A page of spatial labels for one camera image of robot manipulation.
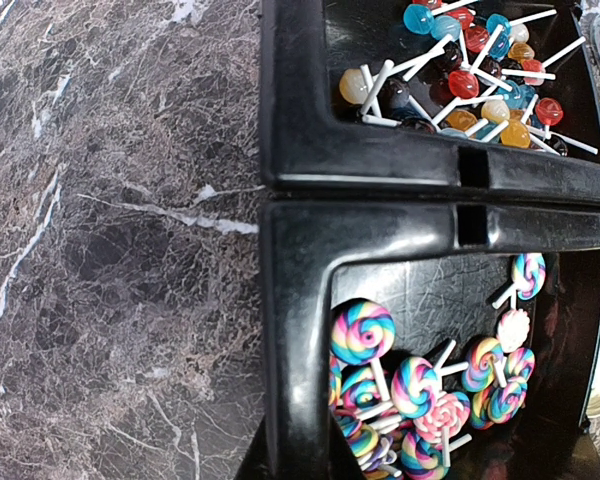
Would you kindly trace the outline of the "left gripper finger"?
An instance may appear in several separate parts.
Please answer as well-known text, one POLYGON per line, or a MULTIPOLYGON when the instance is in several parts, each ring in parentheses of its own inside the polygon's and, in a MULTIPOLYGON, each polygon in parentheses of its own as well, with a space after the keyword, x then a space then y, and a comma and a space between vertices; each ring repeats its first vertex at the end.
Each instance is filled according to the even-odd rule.
POLYGON ((252 442, 242 460, 235 480, 269 480, 266 418, 258 426, 252 442))

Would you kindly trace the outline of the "black three-compartment candy tray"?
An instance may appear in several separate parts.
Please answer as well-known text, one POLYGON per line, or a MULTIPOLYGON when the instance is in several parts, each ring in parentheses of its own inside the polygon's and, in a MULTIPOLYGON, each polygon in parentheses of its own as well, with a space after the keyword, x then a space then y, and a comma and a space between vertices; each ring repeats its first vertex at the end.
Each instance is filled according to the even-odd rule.
POLYGON ((600 479, 586 403, 600 342, 600 107, 580 5, 555 1, 530 41, 551 59, 542 93, 565 116, 567 156, 447 139, 356 120, 337 94, 349 68, 378 71, 432 45, 408 32, 402 1, 266 1, 261 19, 265 420, 270 479, 356 479, 328 407, 332 309, 386 307, 397 327, 387 364, 435 356, 487 334, 511 258, 539 252, 546 282, 527 304, 537 359, 525 408, 479 432, 453 479, 600 479))

